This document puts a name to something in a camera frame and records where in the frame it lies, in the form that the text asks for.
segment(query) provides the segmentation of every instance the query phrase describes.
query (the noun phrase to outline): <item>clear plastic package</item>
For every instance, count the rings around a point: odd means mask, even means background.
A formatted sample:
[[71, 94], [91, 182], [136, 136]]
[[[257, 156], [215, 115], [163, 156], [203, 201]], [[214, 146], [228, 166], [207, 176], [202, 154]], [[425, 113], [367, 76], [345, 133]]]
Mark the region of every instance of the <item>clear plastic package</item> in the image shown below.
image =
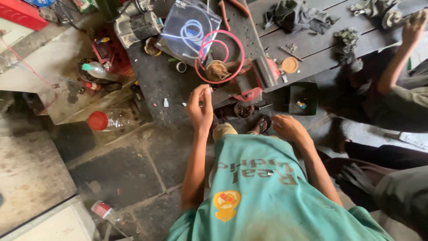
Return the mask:
[[[176, 0], [166, 18], [156, 47], [194, 66], [202, 40], [209, 32], [220, 28], [221, 18], [199, 0]], [[215, 39], [212, 34], [206, 39]], [[204, 47], [206, 57], [211, 43]]]

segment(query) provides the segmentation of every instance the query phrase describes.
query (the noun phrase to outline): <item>red bottle cap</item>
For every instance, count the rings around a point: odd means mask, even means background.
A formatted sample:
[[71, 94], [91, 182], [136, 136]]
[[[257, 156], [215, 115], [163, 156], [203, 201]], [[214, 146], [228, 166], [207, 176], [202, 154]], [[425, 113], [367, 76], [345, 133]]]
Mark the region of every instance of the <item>red bottle cap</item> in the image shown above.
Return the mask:
[[93, 130], [104, 130], [107, 128], [107, 115], [101, 111], [93, 112], [88, 118], [88, 125]]

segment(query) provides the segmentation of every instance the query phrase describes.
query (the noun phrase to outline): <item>small bottle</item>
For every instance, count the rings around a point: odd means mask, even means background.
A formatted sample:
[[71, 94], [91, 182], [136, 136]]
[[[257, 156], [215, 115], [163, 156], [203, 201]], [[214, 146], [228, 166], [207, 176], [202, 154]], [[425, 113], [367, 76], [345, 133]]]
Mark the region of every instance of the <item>small bottle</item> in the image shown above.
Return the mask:
[[113, 225], [116, 223], [120, 224], [122, 222], [122, 217], [120, 214], [116, 213], [116, 211], [114, 211], [109, 205], [103, 203], [102, 201], [97, 201], [94, 203], [94, 205], [91, 207], [91, 210], [103, 219], [108, 220]]
[[131, 109], [107, 109], [93, 112], [88, 125], [96, 131], [112, 131], [134, 126], [135, 121]]
[[88, 73], [95, 78], [103, 78], [111, 81], [117, 81], [119, 75], [110, 74], [106, 71], [104, 66], [98, 62], [84, 63], [82, 69], [88, 71]]

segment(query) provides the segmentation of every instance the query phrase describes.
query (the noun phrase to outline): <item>teal shirt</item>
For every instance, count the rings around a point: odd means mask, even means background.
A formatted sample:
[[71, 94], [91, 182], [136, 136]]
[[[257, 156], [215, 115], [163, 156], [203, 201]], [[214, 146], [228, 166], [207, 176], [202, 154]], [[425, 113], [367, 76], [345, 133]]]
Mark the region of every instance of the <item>teal shirt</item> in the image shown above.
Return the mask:
[[283, 140], [226, 134], [214, 152], [209, 197], [167, 240], [392, 240], [364, 208], [346, 211], [311, 186]]

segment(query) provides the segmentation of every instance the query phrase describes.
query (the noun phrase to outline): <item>red box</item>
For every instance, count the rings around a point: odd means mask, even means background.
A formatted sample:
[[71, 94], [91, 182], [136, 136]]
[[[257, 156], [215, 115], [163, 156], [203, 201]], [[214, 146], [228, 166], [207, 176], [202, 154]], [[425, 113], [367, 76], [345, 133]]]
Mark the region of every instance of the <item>red box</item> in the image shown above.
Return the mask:
[[19, 0], [0, 0], [0, 18], [36, 31], [48, 24], [45, 19], [40, 17], [36, 7]]

